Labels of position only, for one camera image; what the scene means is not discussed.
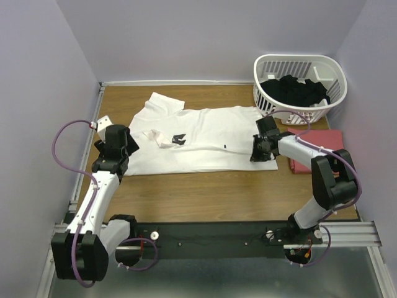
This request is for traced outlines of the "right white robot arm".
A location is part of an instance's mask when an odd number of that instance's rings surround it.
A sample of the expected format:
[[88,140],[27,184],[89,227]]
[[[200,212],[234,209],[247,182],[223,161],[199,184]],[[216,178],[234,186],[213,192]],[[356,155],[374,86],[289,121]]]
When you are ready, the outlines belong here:
[[311,199],[289,216],[287,226],[276,232],[277,236],[300,243],[333,212],[358,201],[362,185],[347,150],[332,151],[302,139],[308,130],[281,132],[271,115],[257,120],[256,125],[259,133],[253,136],[251,162],[285,156],[311,171]]

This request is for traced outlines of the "white printed t-shirt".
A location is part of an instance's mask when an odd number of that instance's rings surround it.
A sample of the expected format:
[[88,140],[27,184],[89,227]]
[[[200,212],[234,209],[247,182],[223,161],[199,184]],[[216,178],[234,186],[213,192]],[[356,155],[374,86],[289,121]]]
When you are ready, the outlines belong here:
[[127,176],[216,171],[274,171],[276,161],[251,162],[255,107],[186,109],[184,101],[152,93],[130,123],[139,146]]

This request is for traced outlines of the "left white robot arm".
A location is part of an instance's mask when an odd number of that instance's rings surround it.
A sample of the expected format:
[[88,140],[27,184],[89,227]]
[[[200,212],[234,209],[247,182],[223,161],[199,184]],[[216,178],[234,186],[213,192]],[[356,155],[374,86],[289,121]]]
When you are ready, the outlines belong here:
[[99,156],[91,172],[80,173],[91,182],[81,208],[64,232],[56,232],[51,249],[56,275],[74,279],[85,288],[104,279],[109,255],[119,244],[131,245],[137,239],[136,219],[115,215],[102,226],[105,212],[127,171],[129,157],[139,149],[124,125],[113,124],[108,117],[90,122],[100,137],[95,143]]

